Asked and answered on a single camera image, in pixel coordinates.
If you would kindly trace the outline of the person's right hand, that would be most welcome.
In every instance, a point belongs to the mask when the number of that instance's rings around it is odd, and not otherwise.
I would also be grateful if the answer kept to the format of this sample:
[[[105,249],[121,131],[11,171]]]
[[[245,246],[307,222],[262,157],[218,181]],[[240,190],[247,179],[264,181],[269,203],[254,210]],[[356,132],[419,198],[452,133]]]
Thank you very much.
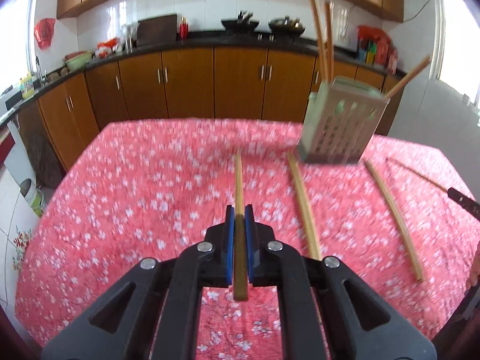
[[[466,282],[467,289],[470,289],[478,284],[479,275],[480,275],[480,251],[477,250],[473,258],[472,267],[470,268],[469,277]]]

